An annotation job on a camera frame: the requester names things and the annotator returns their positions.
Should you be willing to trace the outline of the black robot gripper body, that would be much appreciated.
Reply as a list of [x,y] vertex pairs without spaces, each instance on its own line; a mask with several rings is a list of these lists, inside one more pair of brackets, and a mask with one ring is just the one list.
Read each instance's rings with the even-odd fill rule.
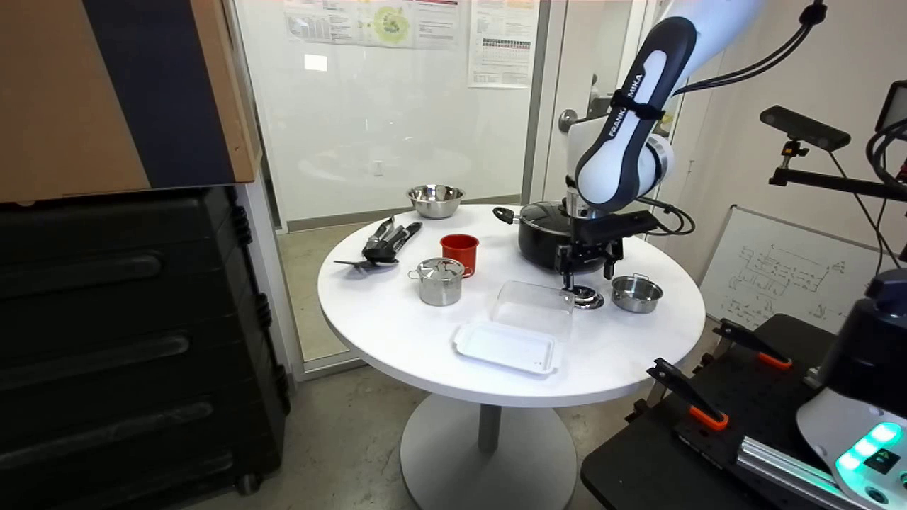
[[624,215],[608,215],[597,221],[570,221],[570,261],[577,264],[577,271],[585,268],[604,268],[604,254],[609,248],[621,248],[624,258],[624,241],[642,231],[652,231],[658,227],[658,217],[652,211],[624,211]]

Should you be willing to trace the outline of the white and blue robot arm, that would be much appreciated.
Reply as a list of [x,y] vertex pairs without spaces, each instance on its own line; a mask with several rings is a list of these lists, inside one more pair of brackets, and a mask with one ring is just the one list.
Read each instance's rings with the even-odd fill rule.
[[621,208],[645,197],[667,173],[660,159],[645,159],[665,105],[707,60],[724,51],[760,11],[762,0],[672,0],[650,28],[621,87],[609,101],[597,140],[574,163],[564,215],[570,241],[563,245],[563,271],[587,261],[612,265],[631,235]]

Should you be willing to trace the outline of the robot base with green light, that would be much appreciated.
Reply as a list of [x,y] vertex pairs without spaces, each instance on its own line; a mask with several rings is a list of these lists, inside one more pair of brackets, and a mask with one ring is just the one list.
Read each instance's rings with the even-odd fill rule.
[[838,487],[864,510],[907,510],[907,418],[822,387],[798,428]]

